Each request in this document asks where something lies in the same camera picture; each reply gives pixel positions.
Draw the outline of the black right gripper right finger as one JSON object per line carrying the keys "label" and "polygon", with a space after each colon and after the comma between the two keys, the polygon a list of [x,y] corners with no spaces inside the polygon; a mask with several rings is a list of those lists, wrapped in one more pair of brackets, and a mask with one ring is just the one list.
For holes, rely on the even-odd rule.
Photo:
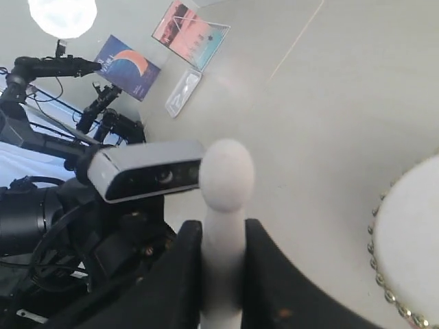
{"label": "black right gripper right finger", "polygon": [[242,328],[376,328],[300,272],[259,220],[245,229]]}

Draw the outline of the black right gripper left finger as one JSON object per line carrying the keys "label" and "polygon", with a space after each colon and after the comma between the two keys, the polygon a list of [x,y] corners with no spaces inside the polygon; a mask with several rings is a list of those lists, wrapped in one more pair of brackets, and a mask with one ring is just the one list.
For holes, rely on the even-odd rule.
{"label": "black right gripper left finger", "polygon": [[186,221],[171,249],[116,302],[78,323],[70,309],[52,328],[197,328],[201,309],[202,224]]}

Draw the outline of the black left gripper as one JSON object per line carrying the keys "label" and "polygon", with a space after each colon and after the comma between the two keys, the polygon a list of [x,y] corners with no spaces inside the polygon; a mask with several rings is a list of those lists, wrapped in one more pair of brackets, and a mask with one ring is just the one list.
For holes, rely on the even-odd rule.
{"label": "black left gripper", "polygon": [[150,268],[176,236],[165,222],[162,195],[118,204],[96,195],[45,195],[31,210],[34,308],[64,308],[117,278]]}

